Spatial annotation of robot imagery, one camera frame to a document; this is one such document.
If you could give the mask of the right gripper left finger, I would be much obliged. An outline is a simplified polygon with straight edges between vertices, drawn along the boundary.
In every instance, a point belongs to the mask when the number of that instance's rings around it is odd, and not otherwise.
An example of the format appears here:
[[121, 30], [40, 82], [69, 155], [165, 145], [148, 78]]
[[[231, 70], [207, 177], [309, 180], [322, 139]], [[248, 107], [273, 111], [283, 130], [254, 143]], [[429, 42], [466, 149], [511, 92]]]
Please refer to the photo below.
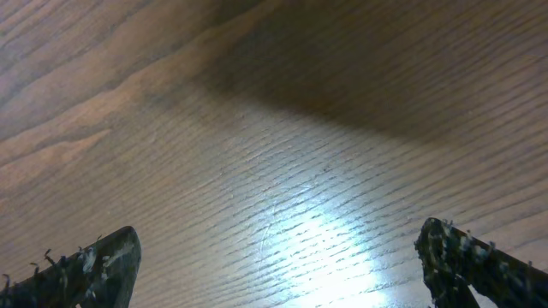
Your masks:
[[49, 267], [33, 263], [33, 274], [24, 281], [4, 276], [3, 308], [128, 308], [140, 267], [140, 239], [126, 226], [58, 260], [46, 251], [44, 260]]

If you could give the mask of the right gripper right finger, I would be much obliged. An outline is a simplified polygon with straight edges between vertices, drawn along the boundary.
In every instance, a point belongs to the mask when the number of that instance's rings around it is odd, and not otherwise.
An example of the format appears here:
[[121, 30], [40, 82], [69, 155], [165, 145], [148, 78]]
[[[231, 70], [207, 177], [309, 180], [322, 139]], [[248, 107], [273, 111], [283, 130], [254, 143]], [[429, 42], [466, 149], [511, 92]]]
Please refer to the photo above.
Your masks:
[[497, 307], [547, 308], [547, 274], [451, 222], [429, 217], [414, 242], [423, 282], [436, 307], [477, 307], [472, 294]]

